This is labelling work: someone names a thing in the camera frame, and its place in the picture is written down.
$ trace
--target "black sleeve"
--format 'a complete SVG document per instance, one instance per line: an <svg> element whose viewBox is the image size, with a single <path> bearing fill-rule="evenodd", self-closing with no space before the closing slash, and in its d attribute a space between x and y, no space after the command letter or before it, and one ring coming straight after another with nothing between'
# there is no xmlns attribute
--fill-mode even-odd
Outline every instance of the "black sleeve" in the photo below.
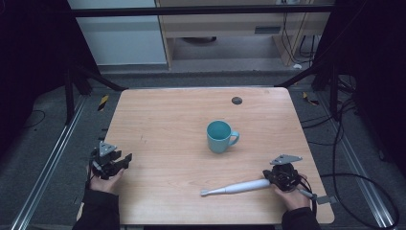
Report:
<svg viewBox="0 0 406 230"><path fill-rule="evenodd" d="M282 217L282 229L321 230L319 222L308 207L284 213Z"/></svg>
<svg viewBox="0 0 406 230"><path fill-rule="evenodd" d="M109 193L86 190L80 219L73 230L120 230L119 197Z"/></svg>

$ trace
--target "metal bar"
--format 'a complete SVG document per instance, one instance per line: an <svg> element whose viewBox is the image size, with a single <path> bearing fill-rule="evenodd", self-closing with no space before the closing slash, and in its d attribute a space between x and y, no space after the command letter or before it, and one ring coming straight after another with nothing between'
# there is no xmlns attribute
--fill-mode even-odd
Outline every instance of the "metal bar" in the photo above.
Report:
<svg viewBox="0 0 406 230"><path fill-rule="evenodd" d="M201 6L125 9L80 9L70 11L46 11L61 16L108 17L108 16L148 16L182 14L229 14L229 13L277 13L277 12L333 12L348 10L348 6L325 5L248 5L248 6Z"/></svg>
<svg viewBox="0 0 406 230"><path fill-rule="evenodd" d="M290 78L289 80L276 84L275 87L287 88L287 87L293 85L294 83L296 83L300 80L303 80L304 78L306 78L309 75L316 74L317 71L319 71L321 67L322 67L322 63L320 61L313 63L313 65L310 68L303 70L301 73L299 73L298 75L296 75L293 78Z"/></svg>
<svg viewBox="0 0 406 230"><path fill-rule="evenodd" d="M113 82L111 82L110 80L106 80L104 79L102 76L97 75L92 73L90 70L87 70L86 68L84 68L83 66L76 66L75 69L79 72L81 72L82 74L84 74L85 76L92 78L102 84L104 84L105 86L115 90L115 91L124 91L126 89L128 89L127 87L121 87Z"/></svg>
<svg viewBox="0 0 406 230"><path fill-rule="evenodd" d="M83 110L83 106L85 104L86 97L80 96L78 105L77 105L77 113L72 119L72 122L69 125L66 125L65 128L62 130L62 133L59 136L59 139L54 146L53 151L51 152L50 157L48 158L47 163L45 164L44 169L41 172L41 175L36 180L33 189L29 197L27 198L26 202L24 203L22 209L18 213L17 217L13 221L11 225L11 230L25 230L31 220L31 217L34 214L36 206L39 203L39 200L42 198L42 195L47 188L47 185L51 179L51 176L54 173L56 165L59 161L60 156L62 155L65 147L72 135L72 132L79 120L79 116Z"/></svg>
<svg viewBox="0 0 406 230"><path fill-rule="evenodd" d="M69 70L64 74L65 77L65 100L66 100L66 121L68 125L75 114L74 88L72 84L72 76Z"/></svg>
<svg viewBox="0 0 406 230"><path fill-rule="evenodd" d="M329 109L333 118L337 121L337 105L338 105L338 66L336 61L332 62L330 79L330 99Z"/></svg>
<svg viewBox="0 0 406 230"><path fill-rule="evenodd" d="M320 99L320 103L323 106L323 108L326 111L326 114L329 113L329 109L327 108L328 105L328 99L323 93L317 93L317 96ZM330 119L330 122L332 126L334 127L335 131L338 131L338 124L334 122L333 120ZM344 155L346 156L346 159L350 165L350 168L353 173L363 175L367 178L370 178L365 171L365 169L362 167L361 162L358 160L358 157L356 156L356 152L351 146L351 143L347 136L343 135L342 141L339 144L342 147L342 150L344 152ZM394 224L394 221L391 217L391 214L389 213L388 209L386 208L385 203L383 202L380 194L376 190L376 188L373 186L371 183L367 183L364 180L357 179L358 185L364 195L364 198L366 199L367 203L370 206L370 209L372 211L373 216L375 217L376 222L380 227L388 227L392 224Z"/></svg>

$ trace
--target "cable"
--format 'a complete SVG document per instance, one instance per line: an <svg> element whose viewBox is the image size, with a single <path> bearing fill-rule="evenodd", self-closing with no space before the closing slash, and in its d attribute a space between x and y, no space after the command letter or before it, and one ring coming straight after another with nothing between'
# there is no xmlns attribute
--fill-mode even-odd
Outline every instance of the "cable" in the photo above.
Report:
<svg viewBox="0 0 406 230"><path fill-rule="evenodd" d="M351 94L355 92L355 88L352 86L352 81L351 81L350 76L349 76L349 81L350 81L350 83L347 83L346 81L342 80L340 77L338 78L338 82L340 83L339 84L340 91L345 92L345 93L351 93Z"/></svg>
<svg viewBox="0 0 406 230"><path fill-rule="evenodd" d="M337 111L337 114L338 114L338 113L343 113L343 114L344 114L344 113L346 113L347 111L349 111L349 110L355 108L355 106L353 106L353 107L350 107L350 108L348 108L347 110L345 110L346 106L348 106L348 105L349 105L350 103L352 103L352 102L353 102L352 99L348 99L347 101L345 101L345 102L343 103L343 105L341 106L340 110ZM321 116L321 117L318 117L318 118L312 118L312 119L303 121L303 122L301 122L301 123L310 122L310 121L314 121L314 120L317 120L317 119L320 119L320 118L325 118L325 117L326 117L326 116ZM323 124L323 123L325 123L325 122L328 122L329 120L331 120L331 119L334 118L334 117L335 117L334 115L328 116L326 119L324 119L323 121L321 121L321 122L319 122L319 123L316 123L316 124L313 124L313 125L309 125L309 126L302 126L302 129L317 127L317 126L319 126L319 125L321 125L321 124Z"/></svg>
<svg viewBox="0 0 406 230"><path fill-rule="evenodd" d="M289 35L287 34L287 30L286 30L286 21L287 21L287 12L285 12L285 13L283 14L283 28L282 28L282 38L281 38L281 40L282 40L282 45L283 45L284 50L285 50L285 51L287 52L287 54L289 55L290 59L291 59L294 63L296 63L296 64L303 64L303 63L309 62L309 60L302 61L302 60L298 60L298 59L295 58L295 56L294 56L294 54L293 54L292 45L291 45L291 43L290 43ZM302 21L302 24L301 24L299 30L302 28L303 24L304 24L304 21ZM284 37L284 36L286 36L287 43L288 43L288 45L289 45L289 47L290 47L290 51L289 51L289 49L287 49L286 44L284 43L284 40L283 40L283 37Z"/></svg>
<svg viewBox="0 0 406 230"><path fill-rule="evenodd" d="M86 183L85 183L85 188L86 189L90 189L90 181L93 179L93 176L91 176L92 175L92 164L93 164L93 159L94 159L94 157L90 157L89 158L89 165L88 165L88 169L87 169L87 179L86 179Z"/></svg>
<svg viewBox="0 0 406 230"><path fill-rule="evenodd" d="M304 177L301 176L301 175L299 175L299 177L301 178L301 180L300 180L299 183L304 187L304 189L305 189L306 191L308 191L309 193L313 194L313 191L312 191L312 189L311 189L310 183L308 183L307 179L304 178ZM315 197L316 197L316 196L314 196L314 197L311 199L311 208L312 208L311 211L312 211L313 215L316 217L316 216L317 216L317 200L316 200Z"/></svg>
<svg viewBox="0 0 406 230"><path fill-rule="evenodd" d="M395 228L398 224L399 224L399 220L400 220L400 213L399 210L397 208L397 206L395 205L395 202L392 200L391 196L385 191L385 189L383 189L382 186L380 186L378 183L376 183L375 181L359 175L359 174L354 174L354 173L332 173L332 174L323 174L320 175L320 177L337 177L337 176L351 176L351 177L358 177L364 180L369 181L370 183L372 183L387 199L388 201L391 203L391 205L394 208L394 212L395 212L395 222L394 224L392 224L391 226L388 227L378 227L378 226L374 226L371 225L369 223L366 223L364 220L362 220L361 218L359 218L357 215L355 215L353 212L350 211L350 209L343 203L341 197L339 196L339 194L337 193L338 191L335 192L337 199L339 200L339 202L341 203L341 205L343 206L343 208L350 214L350 216L352 216L353 218L355 218L356 220L358 220L359 222L363 223L364 225L373 228L373 229L393 229Z"/></svg>
<svg viewBox="0 0 406 230"><path fill-rule="evenodd" d="M305 36L305 35L304 35L304 38L302 39L301 46L299 47L299 54L300 54L300 56L303 57L303 58L309 58L309 60L308 60L309 67L311 66L311 63L312 63L313 60L314 60L314 55L315 55L315 52L314 52L315 38L316 38L316 35L314 35L313 38L312 38L312 41L311 41L311 48L310 48L310 51L309 51L309 52L303 52L303 51L302 51L302 48L303 48L303 45L304 45L305 39L306 39L306 36Z"/></svg>
<svg viewBox="0 0 406 230"><path fill-rule="evenodd" d="M321 118L325 118L326 116L327 116L327 115L324 115L324 116L321 116L321 117L317 117L317 118L310 118L310 119L308 119L308 120L301 121L301 123L306 123L306 122L315 121L315 120L318 120L318 119L321 119Z"/></svg>
<svg viewBox="0 0 406 230"><path fill-rule="evenodd" d="M338 140L338 142L340 142L340 141L343 139L343 136L344 136L344 135L342 135L342 136L340 137L340 139ZM312 142L312 141L307 141L307 142L308 142L308 144L313 144L313 145L318 145L318 146L334 146L334 143L326 144L326 143L318 143L318 142Z"/></svg>
<svg viewBox="0 0 406 230"><path fill-rule="evenodd" d="M357 175L357 174L353 174L353 173L336 173L335 168L336 168L336 150L337 150L337 144L338 144L338 137L340 136L340 132L341 130L344 133L344 129L343 129L343 121L342 121L342 117L344 115L343 113L343 107L345 105L343 104L342 108L340 109L340 113L338 113L338 128L337 128L337 133L335 135L334 138L334 145L333 145L333 150L332 150L332 174L327 174L327 175L321 175L321 177L326 177L326 176L332 176L332 180L333 180L333 187L334 187L334 193L336 194L337 199L339 200L339 202L341 203L341 205L343 206L343 208L356 220L358 220L359 222L361 222L362 224L364 224L365 226L368 226L372 229L393 229L394 227L396 227L399 223L399 211L395 205L395 203L393 202L392 198L389 196L389 194L380 186L378 185L376 182L372 181L371 179L368 179L365 176L361 176L361 175ZM342 202L342 199L338 193L338 189L337 189L337 181L336 181L336 177L337 176L356 176L356 177L360 177L362 179L368 180L369 182L371 182L376 188L378 188L384 195L386 198L388 198L388 200L391 202L394 210L395 210L395 222L394 224L392 224L391 226L388 227L379 227L379 226L374 226L371 225L367 222L365 222L364 220L362 220L361 218L359 218L357 215L355 215L353 212L350 211L350 209Z"/></svg>
<svg viewBox="0 0 406 230"><path fill-rule="evenodd" d="M33 112L40 112L40 113L42 113L43 116L42 116L41 120L39 120L39 122L34 123L34 124L32 124L32 125L23 126L23 128L35 127L35 126L37 126L38 124L40 124L42 121L44 121L44 119L45 119L45 112L44 112L44 111L42 111L42 110L33 110Z"/></svg>

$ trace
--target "table surface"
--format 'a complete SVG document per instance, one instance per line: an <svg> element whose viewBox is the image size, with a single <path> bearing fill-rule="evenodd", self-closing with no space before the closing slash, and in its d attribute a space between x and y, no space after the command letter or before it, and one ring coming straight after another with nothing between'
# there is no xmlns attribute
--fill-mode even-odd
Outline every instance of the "table surface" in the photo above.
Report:
<svg viewBox="0 0 406 230"><path fill-rule="evenodd" d="M242 98L233 104L232 98ZM212 153L206 128L223 120L240 133L224 153ZM288 91L284 88L125 90L105 142L133 153L117 193L122 224L275 224L285 208L270 190L200 196L202 189L263 178L280 154L306 174L313 192L326 194ZM334 220L319 205L320 223Z"/></svg>

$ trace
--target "metal bracket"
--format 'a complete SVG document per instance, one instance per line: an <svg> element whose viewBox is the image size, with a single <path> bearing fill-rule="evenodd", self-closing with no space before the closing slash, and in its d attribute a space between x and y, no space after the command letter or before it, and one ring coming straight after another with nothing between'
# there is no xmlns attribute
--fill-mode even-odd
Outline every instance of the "metal bracket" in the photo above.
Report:
<svg viewBox="0 0 406 230"><path fill-rule="evenodd" d="M117 146L113 146L105 142L100 142L99 143L100 156L105 156L108 153L114 151L116 148Z"/></svg>
<svg viewBox="0 0 406 230"><path fill-rule="evenodd" d="M338 202L338 199L337 199L337 197L335 197L335 196L328 196L328 195L324 195L324 196L320 196L320 197L317 197L317 204L325 204L325 203L330 203L330 204L333 204L333 203L337 203Z"/></svg>
<svg viewBox="0 0 406 230"><path fill-rule="evenodd" d="M269 162L269 164L271 164L271 165L285 165L285 164L288 164L288 163L292 163L292 162L295 162L295 161L301 161L301 160L303 160L303 158L300 157L300 156L281 154L275 160Z"/></svg>

